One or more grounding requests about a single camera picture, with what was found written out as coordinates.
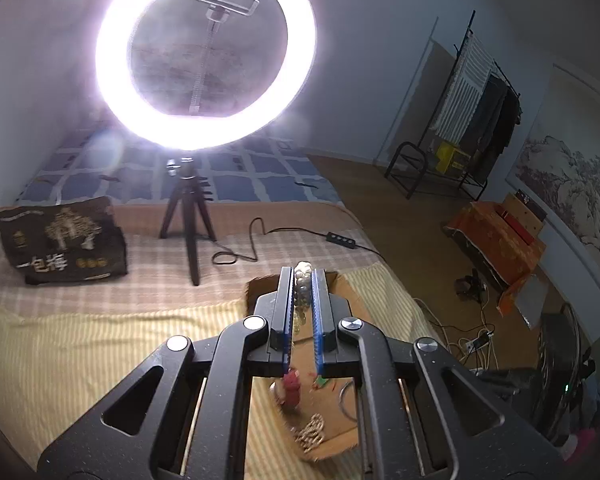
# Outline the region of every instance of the metal chain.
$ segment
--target metal chain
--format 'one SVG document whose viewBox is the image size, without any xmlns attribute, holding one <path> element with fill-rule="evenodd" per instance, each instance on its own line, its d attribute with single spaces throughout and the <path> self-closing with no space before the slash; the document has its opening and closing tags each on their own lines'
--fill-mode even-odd
<svg viewBox="0 0 600 480">
<path fill-rule="evenodd" d="M 319 413 L 312 415 L 309 423 L 296 432 L 296 442 L 302 447 L 302 451 L 309 453 L 312 449 L 320 446 L 324 441 L 324 419 Z"/>
</svg>

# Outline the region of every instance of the tripod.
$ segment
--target tripod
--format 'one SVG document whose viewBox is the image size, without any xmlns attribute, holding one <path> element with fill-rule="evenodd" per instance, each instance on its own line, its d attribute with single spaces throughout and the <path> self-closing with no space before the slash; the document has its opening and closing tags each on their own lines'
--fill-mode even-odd
<svg viewBox="0 0 600 480">
<path fill-rule="evenodd" d="M 206 232 L 213 241 L 216 241 L 216 234 L 211 225 L 211 217 L 206 209 L 205 195 L 209 192 L 202 191 L 203 187 L 208 187 L 209 183 L 203 180 L 196 173 L 193 167 L 193 159 L 184 156 L 180 159 L 180 164 L 175 160 L 169 160 L 167 163 L 169 174 L 178 177 L 178 183 L 171 193 L 169 205 L 162 221 L 160 229 L 160 238 L 168 237 L 169 225 L 176 211 L 178 201 L 182 200 L 182 225 L 184 227 L 184 238 L 187 243 L 187 257 L 189 259 L 189 273 L 191 281 L 195 286 L 200 284 L 200 268 L 198 266 L 198 247 L 196 245 L 198 233 L 196 232 L 196 208 L 200 209 L 200 216 L 205 224 Z"/>
</svg>

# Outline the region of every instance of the brown bag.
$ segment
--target brown bag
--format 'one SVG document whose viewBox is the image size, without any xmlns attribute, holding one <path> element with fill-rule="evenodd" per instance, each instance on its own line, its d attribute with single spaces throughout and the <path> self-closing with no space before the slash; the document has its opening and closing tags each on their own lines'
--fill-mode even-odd
<svg viewBox="0 0 600 480">
<path fill-rule="evenodd" d="M 107 197 L 2 210 L 0 239 L 29 285 L 126 274 L 125 238 Z"/>
</svg>

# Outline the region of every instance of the silver bolt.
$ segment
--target silver bolt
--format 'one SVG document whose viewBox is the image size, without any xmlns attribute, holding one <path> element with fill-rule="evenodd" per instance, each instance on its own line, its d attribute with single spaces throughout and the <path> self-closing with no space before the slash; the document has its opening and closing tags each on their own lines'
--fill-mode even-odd
<svg viewBox="0 0 600 480">
<path fill-rule="evenodd" d="M 438 342 L 430 337 L 421 337 L 416 345 L 423 352 L 435 352 L 438 349 Z"/>
<path fill-rule="evenodd" d="M 167 341 L 167 348 L 172 352 L 179 352 L 187 347 L 187 338 L 183 335 L 175 335 Z"/>
<path fill-rule="evenodd" d="M 249 330 L 260 330 L 264 326 L 266 321 L 264 321 L 264 319 L 260 316 L 249 316 L 245 318 L 242 323 Z"/>
<path fill-rule="evenodd" d="M 362 320 L 357 317 L 346 317 L 340 321 L 340 326 L 345 330 L 359 330 L 362 328 Z"/>
</svg>

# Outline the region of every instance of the power strip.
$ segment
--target power strip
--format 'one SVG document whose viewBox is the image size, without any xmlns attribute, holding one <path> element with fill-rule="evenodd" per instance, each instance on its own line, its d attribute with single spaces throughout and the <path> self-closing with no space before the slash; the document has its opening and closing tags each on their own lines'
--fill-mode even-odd
<svg viewBox="0 0 600 480">
<path fill-rule="evenodd" d="M 336 233 L 327 233 L 327 241 L 332 244 L 341 245 L 347 249 L 355 249 L 356 241 L 353 238 L 347 238 L 346 236 L 338 235 Z"/>
<path fill-rule="evenodd" d="M 478 351 L 483 346 L 487 346 L 491 342 L 491 338 L 493 337 L 492 332 L 485 332 L 480 337 L 475 339 L 471 339 L 471 341 L 467 341 L 464 343 L 464 348 L 466 352 L 470 354 L 471 352 Z"/>
</svg>

